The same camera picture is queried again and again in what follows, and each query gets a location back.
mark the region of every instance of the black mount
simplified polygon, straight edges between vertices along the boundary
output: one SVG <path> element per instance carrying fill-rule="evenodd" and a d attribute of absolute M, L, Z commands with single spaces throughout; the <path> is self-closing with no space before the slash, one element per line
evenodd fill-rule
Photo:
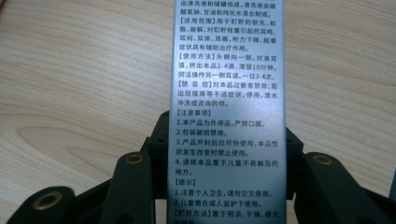
<path fill-rule="evenodd" d="M 169 112 L 161 114 L 140 152 L 120 157 L 113 178 L 75 196 L 68 187 L 29 197 L 8 224 L 155 223 L 155 199 L 166 199 Z M 303 153 L 287 129 L 288 200 L 300 224 L 396 223 L 396 202 L 364 189 L 336 158 Z"/>

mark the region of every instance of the screw hole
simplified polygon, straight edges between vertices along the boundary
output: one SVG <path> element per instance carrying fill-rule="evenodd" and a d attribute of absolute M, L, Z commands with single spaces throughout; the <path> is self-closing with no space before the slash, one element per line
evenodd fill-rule
<path fill-rule="evenodd" d="M 327 156 L 322 156 L 322 155 L 316 155 L 314 156 L 314 161 L 323 165 L 331 165 L 332 164 L 332 159 L 330 159 Z"/>
<path fill-rule="evenodd" d="M 45 210 L 51 208 L 62 199 L 62 193 L 59 191 L 52 191 L 50 193 L 41 195 L 33 202 L 35 210 Z"/>
<path fill-rule="evenodd" d="M 130 164 L 137 164 L 143 160 L 143 157 L 140 155 L 132 155 L 126 158 L 126 162 Z"/>

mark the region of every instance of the printed instructions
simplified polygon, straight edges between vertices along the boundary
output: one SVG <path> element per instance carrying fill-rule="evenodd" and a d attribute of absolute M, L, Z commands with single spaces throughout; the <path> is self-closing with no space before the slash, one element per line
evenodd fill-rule
<path fill-rule="evenodd" d="M 175 2 L 169 224 L 286 223 L 283 2 Z"/>

